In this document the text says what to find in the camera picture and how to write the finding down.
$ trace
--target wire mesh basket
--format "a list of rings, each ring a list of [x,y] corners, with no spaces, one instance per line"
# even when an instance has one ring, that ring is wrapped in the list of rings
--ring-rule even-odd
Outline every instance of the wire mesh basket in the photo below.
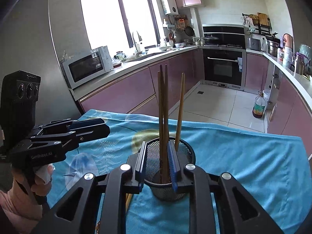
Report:
[[[148,185],[152,193],[161,201],[177,201],[185,194],[176,194],[172,189],[172,183],[160,184],[160,148],[159,138],[147,143],[147,162],[144,183]],[[180,139],[178,152],[187,155],[190,163],[195,164],[196,157],[193,148],[184,140]]]

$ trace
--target blue tablecloth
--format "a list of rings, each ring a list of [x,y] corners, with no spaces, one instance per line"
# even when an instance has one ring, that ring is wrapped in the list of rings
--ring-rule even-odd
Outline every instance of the blue tablecloth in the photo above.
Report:
[[[159,136],[158,118],[90,110],[80,120],[102,118],[107,138],[82,143],[55,163],[48,203],[53,206],[85,173],[101,175],[127,161],[141,142]],[[176,120],[169,120],[175,135]],[[195,151],[196,165],[206,172],[231,173],[271,215],[286,234],[294,233],[312,204],[312,179],[299,137],[242,131],[222,125],[182,122],[181,138]],[[188,233],[188,197],[160,202],[148,186],[133,195],[127,233]]]

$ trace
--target bottle label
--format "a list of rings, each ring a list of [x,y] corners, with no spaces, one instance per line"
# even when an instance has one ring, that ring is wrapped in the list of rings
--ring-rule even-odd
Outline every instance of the bottle label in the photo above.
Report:
[[[253,108],[253,113],[256,114],[256,115],[263,115],[263,112],[264,112],[264,108],[265,106],[263,105],[257,105],[255,104],[254,108]]]

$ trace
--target window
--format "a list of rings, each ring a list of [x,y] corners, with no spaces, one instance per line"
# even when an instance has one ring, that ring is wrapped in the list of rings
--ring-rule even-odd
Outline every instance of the window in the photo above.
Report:
[[[81,0],[81,5],[91,49],[107,46],[114,56],[133,47],[137,31],[145,47],[159,43],[151,0]]]

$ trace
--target countertop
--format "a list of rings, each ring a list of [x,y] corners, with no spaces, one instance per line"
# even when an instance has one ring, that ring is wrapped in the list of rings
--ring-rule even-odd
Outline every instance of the countertop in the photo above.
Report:
[[[301,94],[301,96],[306,101],[307,105],[309,106],[310,110],[312,111],[312,85],[310,84],[310,81],[308,79],[306,79],[302,75],[292,72],[289,68],[284,67],[282,62],[277,61],[276,57],[269,55],[268,53],[250,50],[250,49],[247,49],[246,52],[254,53],[254,54],[261,54],[264,57],[266,57],[269,61],[271,61],[275,66],[277,66],[283,72],[283,74],[297,88],[297,91]]]
[[[163,54],[157,54],[152,57],[148,57],[141,61],[131,61],[131,62],[125,62],[122,63],[122,65],[118,68],[114,68],[108,73],[105,73],[104,75],[98,76],[92,80],[90,80],[87,83],[84,83],[77,88],[70,90],[75,101],[79,100],[80,98],[84,97],[85,95],[89,94],[90,92],[96,90],[97,88],[109,83],[110,81],[113,81],[114,79],[123,76],[127,73],[130,73],[138,68],[147,66],[151,63],[157,62],[159,60],[169,58],[171,56],[184,53],[186,51],[190,51],[193,49],[197,49],[198,46],[189,46],[184,48],[179,48],[174,51],[168,51]]]

